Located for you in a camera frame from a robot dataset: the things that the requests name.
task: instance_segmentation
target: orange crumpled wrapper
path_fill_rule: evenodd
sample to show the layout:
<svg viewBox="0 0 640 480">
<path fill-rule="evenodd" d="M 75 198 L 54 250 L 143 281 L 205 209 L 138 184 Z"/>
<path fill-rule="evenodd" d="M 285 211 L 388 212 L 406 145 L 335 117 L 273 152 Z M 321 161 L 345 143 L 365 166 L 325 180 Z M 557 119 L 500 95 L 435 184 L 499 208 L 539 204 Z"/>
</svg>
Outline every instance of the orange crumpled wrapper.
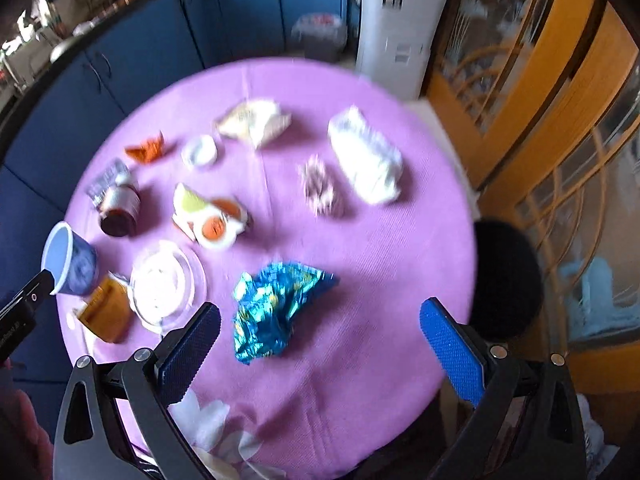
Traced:
<svg viewBox="0 0 640 480">
<path fill-rule="evenodd" d="M 129 146 L 124 152 L 141 164 L 150 164 L 162 156 L 163 149 L 164 137 L 160 132 L 159 137 L 147 139 L 140 146 Z"/>
</svg>

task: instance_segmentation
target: white flower print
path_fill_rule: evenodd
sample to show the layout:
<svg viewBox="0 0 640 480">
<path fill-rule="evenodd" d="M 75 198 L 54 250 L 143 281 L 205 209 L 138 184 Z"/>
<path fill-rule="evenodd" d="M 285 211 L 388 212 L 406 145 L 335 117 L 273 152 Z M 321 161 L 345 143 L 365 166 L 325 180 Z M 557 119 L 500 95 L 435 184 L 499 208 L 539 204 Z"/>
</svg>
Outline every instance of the white flower print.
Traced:
<svg viewBox="0 0 640 480">
<path fill-rule="evenodd" d="M 249 462 L 262 445 L 251 433 L 235 431 L 222 438 L 230 409 L 221 400 L 201 409 L 198 397 L 188 389 L 180 402 L 169 406 L 169 413 L 216 480 L 286 480 L 281 469 Z"/>
</svg>

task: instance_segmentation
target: blue gripper pad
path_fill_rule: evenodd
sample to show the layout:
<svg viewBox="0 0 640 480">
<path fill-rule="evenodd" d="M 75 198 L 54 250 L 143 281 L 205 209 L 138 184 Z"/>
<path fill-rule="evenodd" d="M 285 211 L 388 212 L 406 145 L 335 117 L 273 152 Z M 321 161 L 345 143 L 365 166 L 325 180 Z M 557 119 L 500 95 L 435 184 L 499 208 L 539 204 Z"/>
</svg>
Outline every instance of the blue gripper pad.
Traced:
<svg viewBox="0 0 640 480">
<path fill-rule="evenodd" d="M 420 307 L 420 328 L 461 399 L 478 406 L 484 394 L 484 370 L 471 342 L 436 298 Z"/>
<path fill-rule="evenodd" d="M 203 304 L 187 326 L 167 334 L 160 345 L 170 352 L 158 370 L 158 397 L 163 406 L 182 400 L 219 335 L 220 311 L 211 303 Z"/>
</svg>

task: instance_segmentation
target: cabinet handle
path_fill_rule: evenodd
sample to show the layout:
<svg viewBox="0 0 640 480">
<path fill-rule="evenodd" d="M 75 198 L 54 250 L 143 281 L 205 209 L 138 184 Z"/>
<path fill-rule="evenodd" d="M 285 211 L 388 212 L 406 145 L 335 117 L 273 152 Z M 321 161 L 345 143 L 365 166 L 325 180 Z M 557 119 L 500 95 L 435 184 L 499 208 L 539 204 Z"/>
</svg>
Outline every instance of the cabinet handle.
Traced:
<svg viewBox="0 0 640 480">
<path fill-rule="evenodd" d="M 107 70 L 108 70 L 108 72 L 107 72 L 107 77 L 108 77 L 109 79 L 111 79 L 111 75 L 112 75 L 112 72 L 111 72 L 111 63 L 109 63 L 109 60 L 107 59 L 107 57 L 106 57 L 103 53 L 101 53 L 101 52 L 98 52 L 98 53 L 95 55 L 95 59 L 98 59 L 99 57 L 101 57 L 101 58 L 104 60 L 104 62 L 107 64 Z"/>
<path fill-rule="evenodd" d="M 101 94 L 102 93 L 102 79 L 100 79 L 100 74 L 98 74 L 98 71 L 94 68 L 94 66 L 91 63 L 83 63 L 82 67 L 90 69 L 95 74 L 95 78 L 98 80 L 98 94 Z"/>
</svg>

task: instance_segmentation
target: cup rim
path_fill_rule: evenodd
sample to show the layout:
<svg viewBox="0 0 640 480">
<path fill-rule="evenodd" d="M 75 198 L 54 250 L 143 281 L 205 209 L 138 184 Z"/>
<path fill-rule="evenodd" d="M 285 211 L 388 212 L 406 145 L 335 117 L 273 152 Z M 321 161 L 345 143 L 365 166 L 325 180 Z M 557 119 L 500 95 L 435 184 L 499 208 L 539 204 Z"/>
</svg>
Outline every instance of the cup rim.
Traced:
<svg viewBox="0 0 640 480">
<path fill-rule="evenodd" d="M 50 292 L 52 296 L 55 296 L 57 293 L 60 292 L 60 289 L 62 288 L 63 284 L 66 282 L 66 276 L 69 273 L 69 267 L 71 267 L 71 256 L 73 253 L 74 234 L 73 234 L 73 230 L 71 229 L 71 226 L 68 223 L 66 223 L 65 221 L 60 221 L 53 226 L 53 229 L 49 233 L 49 236 L 47 237 L 47 241 L 44 244 L 44 250 L 42 251 L 42 259 L 40 260 L 40 270 L 44 270 L 45 269 L 44 264 L 47 259 L 47 254 L 49 253 L 49 248 L 51 246 L 51 243 L 53 242 L 53 238 L 55 238 L 58 232 L 62 229 L 64 229 L 67 234 L 65 265 L 64 267 L 62 267 L 62 273 L 60 274 L 60 278 L 58 282 L 54 286 L 53 290 Z"/>
</svg>

